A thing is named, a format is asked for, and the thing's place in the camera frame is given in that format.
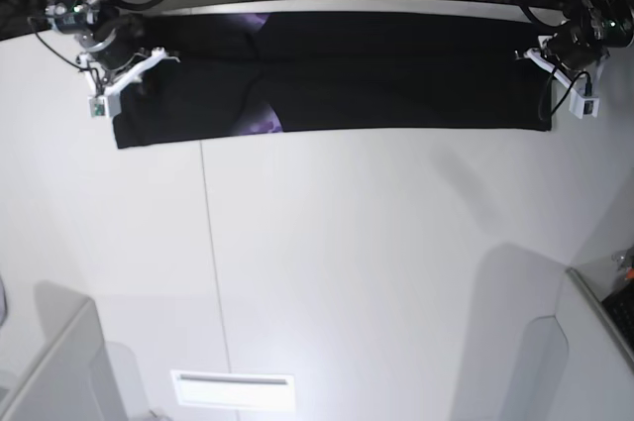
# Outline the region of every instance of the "black device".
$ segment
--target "black device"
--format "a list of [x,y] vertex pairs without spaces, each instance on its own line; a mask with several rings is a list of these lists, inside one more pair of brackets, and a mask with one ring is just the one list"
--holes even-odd
[[634,39],[634,19],[627,0],[569,0],[567,21],[558,26],[541,22],[524,3],[524,14],[544,35],[544,58],[559,69],[575,73],[609,56],[610,48],[628,47]]
[[135,35],[142,31],[140,20],[121,16],[111,0],[54,0],[46,16],[55,30],[77,35],[106,73],[122,70],[135,59],[143,58],[135,44]]

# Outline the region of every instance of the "black cloth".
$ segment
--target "black cloth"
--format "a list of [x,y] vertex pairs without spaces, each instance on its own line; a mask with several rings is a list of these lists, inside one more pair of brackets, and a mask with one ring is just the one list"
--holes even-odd
[[118,146],[229,137],[262,102],[284,132],[551,129],[537,113],[548,74],[516,59],[537,46],[531,25],[393,13],[248,18],[152,19],[146,46],[179,50],[181,63],[147,73],[149,96],[124,92]]

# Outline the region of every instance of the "white table surface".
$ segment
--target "white table surface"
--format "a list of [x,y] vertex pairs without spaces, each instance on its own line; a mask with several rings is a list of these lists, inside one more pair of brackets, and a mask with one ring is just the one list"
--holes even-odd
[[[19,373],[45,338],[34,292],[48,280],[96,299],[119,365],[132,360],[147,404],[178,421],[234,414],[177,407],[173,368],[294,373],[296,419],[494,419],[519,332],[555,313],[564,266],[634,237],[606,219],[632,185],[633,57],[608,63],[598,119],[562,109],[549,134],[339,131],[119,152],[110,123],[87,117],[82,76],[33,38],[2,43],[13,312],[0,368]],[[280,417],[241,415],[268,418]]]

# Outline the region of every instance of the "white panel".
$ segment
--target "white panel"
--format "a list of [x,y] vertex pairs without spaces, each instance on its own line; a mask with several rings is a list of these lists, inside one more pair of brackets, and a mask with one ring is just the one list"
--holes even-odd
[[568,341],[553,317],[526,326],[498,421],[545,421],[568,361]]
[[3,421],[128,419],[95,304],[86,297],[81,304],[0,404]]
[[178,402],[209,409],[293,411],[295,383],[287,375],[172,372]]
[[628,53],[602,114],[563,111],[553,133],[205,142],[233,371],[294,374],[296,419],[497,416],[526,324],[555,311],[554,262],[631,177]]
[[568,277],[556,317],[570,355],[547,421],[631,421],[634,373]]
[[[72,38],[44,38],[74,56]],[[136,358],[146,408],[209,419],[179,407],[169,380],[173,368],[228,367],[200,145],[117,151],[86,93],[35,38],[0,44],[0,275],[11,304],[0,370],[20,374],[42,345],[34,287],[53,281],[95,298],[106,340]]]

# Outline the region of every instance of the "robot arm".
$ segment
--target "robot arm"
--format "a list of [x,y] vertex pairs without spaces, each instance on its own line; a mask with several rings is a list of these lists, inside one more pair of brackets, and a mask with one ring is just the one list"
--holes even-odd
[[567,21],[558,27],[539,22],[528,7],[520,6],[544,33],[540,46],[524,56],[569,89],[573,114],[596,117],[596,87],[609,49],[629,47],[634,39],[634,18],[627,0],[571,0],[564,11]]
[[[114,0],[53,0],[46,17],[54,30],[74,35],[83,48],[77,58],[86,72],[92,95],[93,117],[114,117],[121,112],[119,95],[130,83],[142,82],[143,73],[169,58],[165,50],[139,48],[143,20],[137,15],[122,15]],[[98,64],[99,73],[92,72]]]

